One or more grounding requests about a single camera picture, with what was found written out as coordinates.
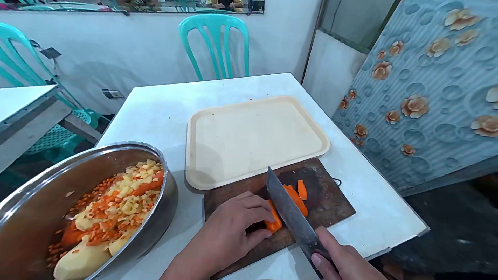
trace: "knife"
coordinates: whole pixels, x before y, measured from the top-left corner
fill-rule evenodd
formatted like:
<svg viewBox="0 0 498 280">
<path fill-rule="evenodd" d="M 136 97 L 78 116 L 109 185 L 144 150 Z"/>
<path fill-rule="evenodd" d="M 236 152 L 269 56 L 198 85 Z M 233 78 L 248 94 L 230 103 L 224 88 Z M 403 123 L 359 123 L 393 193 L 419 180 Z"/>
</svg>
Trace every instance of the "knife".
<svg viewBox="0 0 498 280">
<path fill-rule="evenodd" d="M 275 172 L 273 172 L 269 166 L 266 188 L 268 189 L 271 201 L 275 205 L 277 212 L 282 217 L 287 228 L 292 233 L 292 236 L 294 236 L 294 239 L 297 244 L 299 244 L 299 247 L 301 247 L 304 255 L 315 270 L 316 275 L 318 275 L 320 279 L 323 278 L 322 274 L 318 271 L 318 269 L 316 269 L 313 262 L 311 262 L 311 255 L 313 253 L 321 254 L 338 272 L 336 265 L 330 258 L 329 252 L 323 247 L 322 243 L 320 243 L 320 239 L 316 235 L 315 231 L 303 216 L 290 195 L 283 188 L 283 185 L 277 175 L 275 175 Z"/>
</svg>

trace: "table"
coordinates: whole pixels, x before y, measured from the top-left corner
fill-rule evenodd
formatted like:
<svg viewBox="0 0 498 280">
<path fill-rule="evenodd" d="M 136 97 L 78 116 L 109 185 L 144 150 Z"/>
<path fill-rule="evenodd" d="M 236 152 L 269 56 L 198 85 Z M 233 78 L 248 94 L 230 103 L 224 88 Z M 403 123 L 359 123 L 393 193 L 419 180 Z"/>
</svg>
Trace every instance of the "table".
<svg viewBox="0 0 498 280">
<path fill-rule="evenodd" d="M 356 209 L 355 215 L 329 228 L 341 244 L 353 245 L 363 257 L 373 258 L 428 230 L 290 73 L 139 87 L 132 90 L 97 146 L 142 141 L 160 149 L 178 184 L 179 201 L 164 236 L 148 255 L 120 272 L 121 279 L 158 279 L 203 224 L 203 195 L 187 189 L 184 182 L 190 117 L 208 107 L 281 95 L 297 98 L 330 138 L 331 148 L 320 161 L 332 177 L 342 180 L 340 189 Z M 294 244 L 224 279 L 292 280 L 317 276 Z"/>
<path fill-rule="evenodd" d="M 92 143 L 102 136 L 55 97 L 56 85 L 0 89 L 0 172 L 59 124 Z"/>
</svg>

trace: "stainless steel bowl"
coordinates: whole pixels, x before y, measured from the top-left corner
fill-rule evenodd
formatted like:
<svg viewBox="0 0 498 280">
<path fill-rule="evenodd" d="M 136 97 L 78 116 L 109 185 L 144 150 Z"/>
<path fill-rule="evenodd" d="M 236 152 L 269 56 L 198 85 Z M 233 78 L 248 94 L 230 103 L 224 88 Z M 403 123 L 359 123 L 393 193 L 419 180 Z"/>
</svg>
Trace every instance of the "stainless steel bowl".
<svg viewBox="0 0 498 280">
<path fill-rule="evenodd" d="M 178 189 L 158 149 L 141 142 L 121 142 L 72 156 L 0 202 L 0 279 L 52 280 L 47 247 L 69 208 L 104 179 L 147 159 L 161 162 L 165 169 L 159 199 L 130 241 L 87 280 L 121 271 L 126 263 L 147 253 L 173 219 Z"/>
</svg>

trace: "wooden cutting board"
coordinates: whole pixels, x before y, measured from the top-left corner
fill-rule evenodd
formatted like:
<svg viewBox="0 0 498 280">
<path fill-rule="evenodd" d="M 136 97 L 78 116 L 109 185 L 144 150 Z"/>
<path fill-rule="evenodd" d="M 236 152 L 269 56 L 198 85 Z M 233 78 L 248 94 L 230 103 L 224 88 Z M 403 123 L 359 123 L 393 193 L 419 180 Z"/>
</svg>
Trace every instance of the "wooden cutting board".
<svg viewBox="0 0 498 280">
<path fill-rule="evenodd" d="M 308 199 L 304 204 L 308 208 L 306 219 L 313 228 L 318 226 L 328 227 L 356 213 L 335 181 L 328 174 L 322 163 L 317 158 L 307 159 L 289 166 L 275 170 L 282 184 L 293 185 L 297 188 L 297 180 L 303 180 L 308 191 Z M 266 189 L 266 173 L 256 175 L 244 180 L 230 183 L 214 189 L 204 195 L 204 213 L 206 220 L 215 209 L 223 202 L 246 191 L 269 199 Z M 264 228 L 260 222 L 250 226 L 248 231 Z M 296 241 L 284 225 L 270 238 L 258 244 L 249 253 L 226 269 L 216 273 L 211 280 L 220 279 L 243 267 L 246 267 L 262 258 L 282 250 Z"/>
</svg>

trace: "beige plastic tray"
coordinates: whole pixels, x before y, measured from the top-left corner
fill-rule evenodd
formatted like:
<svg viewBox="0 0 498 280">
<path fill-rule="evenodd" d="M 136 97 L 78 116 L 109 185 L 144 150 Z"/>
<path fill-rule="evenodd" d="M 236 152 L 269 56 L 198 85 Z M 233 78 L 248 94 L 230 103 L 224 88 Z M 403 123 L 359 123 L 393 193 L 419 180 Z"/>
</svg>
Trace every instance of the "beige plastic tray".
<svg viewBox="0 0 498 280">
<path fill-rule="evenodd" d="M 194 188 L 210 190 L 329 148 L 323 130 L 290 96 L 208 108 L 188 124 L 185 177 Z"/>
</svg>

